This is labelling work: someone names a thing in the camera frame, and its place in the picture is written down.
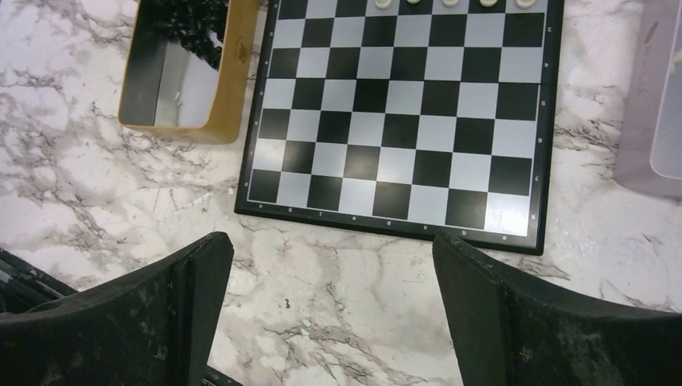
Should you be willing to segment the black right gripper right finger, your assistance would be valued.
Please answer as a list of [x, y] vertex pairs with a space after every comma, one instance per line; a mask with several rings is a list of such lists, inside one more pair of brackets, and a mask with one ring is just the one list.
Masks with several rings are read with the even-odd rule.
[[678, 385], [681, 317], [504, 264], [450, 232], [433, 263], [465, 385]]

